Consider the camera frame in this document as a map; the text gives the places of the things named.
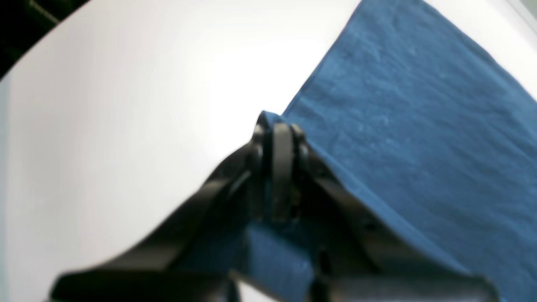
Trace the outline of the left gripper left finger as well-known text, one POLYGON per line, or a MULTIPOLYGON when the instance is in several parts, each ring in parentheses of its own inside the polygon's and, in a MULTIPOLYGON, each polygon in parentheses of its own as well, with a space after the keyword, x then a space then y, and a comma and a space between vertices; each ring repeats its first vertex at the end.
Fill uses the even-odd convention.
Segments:
POLYGON ((270 214, 265 189, 274 128, 225 158, 203 185, 126 252, 90 269, 59 276, 51 302, 243 302, 273 299, 265 284, 236 268, 243 232, 270 214))

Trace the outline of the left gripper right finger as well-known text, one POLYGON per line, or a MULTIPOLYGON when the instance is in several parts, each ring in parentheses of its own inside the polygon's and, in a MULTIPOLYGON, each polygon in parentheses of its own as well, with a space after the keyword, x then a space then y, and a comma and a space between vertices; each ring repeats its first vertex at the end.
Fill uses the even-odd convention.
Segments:
POLYGON ((297 125, 273 127, 273 222, 308 243, 308 302, 498 302, 489 281, 447 269, 353 197, 297 125))

